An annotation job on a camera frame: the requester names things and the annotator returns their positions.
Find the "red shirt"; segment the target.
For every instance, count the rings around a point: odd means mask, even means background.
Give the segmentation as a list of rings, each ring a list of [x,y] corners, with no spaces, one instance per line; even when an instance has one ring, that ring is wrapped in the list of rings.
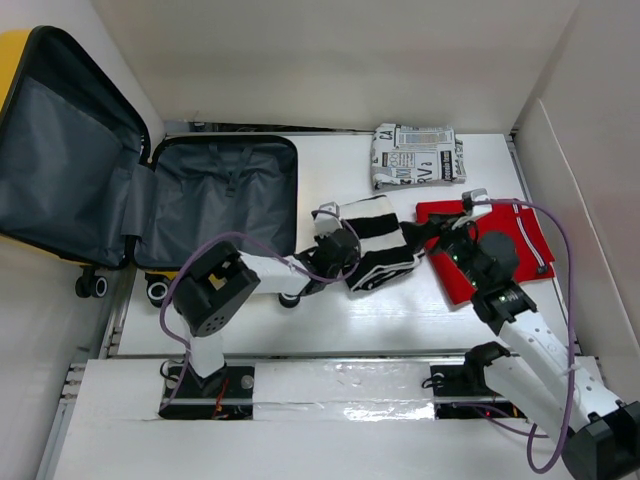
[[[494,205],[491,213],[471,228],[471,236],[507,264],[516,282],[551,279],[555,276],[552,254],[534,210],[522,205]],[[445,253],[435,253],[434,239],[425,248],[429,261],[449,302],[458,306],[468,302],[474,287],[454,261]]]

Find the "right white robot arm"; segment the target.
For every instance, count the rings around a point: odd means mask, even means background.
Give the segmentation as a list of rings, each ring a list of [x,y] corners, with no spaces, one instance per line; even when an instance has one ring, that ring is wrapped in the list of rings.
[[[432,243],[474,289],[478,318],[494,342],[465,355],[462,381],[474,393],[491,390],[510,401],[555,444],[575,479],[621,479],[639,469],[639,404],[626,403],[575,359],[514,278],[514,242],[501,232],[478,235],[461,214],[433,215],[401,225],[416,250]]]

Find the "yellow suitcase with grey lining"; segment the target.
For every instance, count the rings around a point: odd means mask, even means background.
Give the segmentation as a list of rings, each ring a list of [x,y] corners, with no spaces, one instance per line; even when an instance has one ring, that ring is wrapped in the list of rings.
[[[159,305],[205,241],[288,256],[296,247],[298,151],[274,134],[181,135],[145,121],[66,31],[1,35],[1,234],[74,263],[79,297],[135,266]]]

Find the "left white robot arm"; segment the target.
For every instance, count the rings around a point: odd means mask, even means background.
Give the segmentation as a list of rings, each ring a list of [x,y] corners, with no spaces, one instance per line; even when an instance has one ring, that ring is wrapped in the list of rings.
[[[227,363],[221,331],[252,296],[273,294],[283,307],[294,308],[349,273],[359,257],[358,238],[346,228],[321,234],[314,246],[281,259],[242,252],[228,240],[208,247],[172,283],[172,304],[189,342],[178,391],[184,395],[191,387],[197,396],[211,398],[223,389]]]

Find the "black and white striped garment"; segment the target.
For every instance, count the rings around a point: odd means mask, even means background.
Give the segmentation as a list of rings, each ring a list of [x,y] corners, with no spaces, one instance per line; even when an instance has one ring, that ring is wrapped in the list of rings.
[[[420,265],[420,255],[405,239],[394,206],[386,195],[342,205],[327,202],[318,209],[337,214],[359,239],[359,263],[345,279],[351,292],[376,290],[412,273]]]

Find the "newspaper print garment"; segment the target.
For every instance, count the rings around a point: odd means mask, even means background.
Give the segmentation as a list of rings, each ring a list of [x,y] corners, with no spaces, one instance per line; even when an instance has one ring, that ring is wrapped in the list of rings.
[[[451,127],[383,123],[372,137],[370,175],[374,191],[465,183],[464,143]]]

